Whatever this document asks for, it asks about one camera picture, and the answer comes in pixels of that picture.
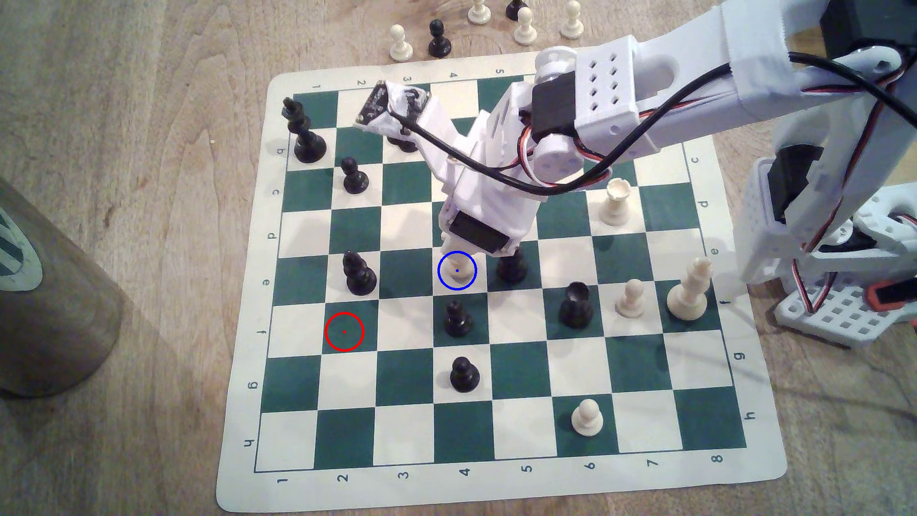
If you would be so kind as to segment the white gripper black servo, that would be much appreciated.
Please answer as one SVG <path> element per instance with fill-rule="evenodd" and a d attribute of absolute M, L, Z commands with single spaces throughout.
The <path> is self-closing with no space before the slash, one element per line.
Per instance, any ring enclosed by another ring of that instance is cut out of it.
<path fill-rule="evenodd" d="M 419 126 L 467 158 L 493 168 L 508 166 L 504 175 L 527 182 L 516 159 L 523 129 L 519 111 L 530 107 L 531 91 L 530 83 L 512 83 L 491 111 L 479 112 L 465 136 L 441 99 L 430 97 Z M 477 172 L 422 137 L 419 150 L 447 196 L 439 225 L 449 235 L 448 250 L 511 255 L 532 227 L 539 197 Z"/>

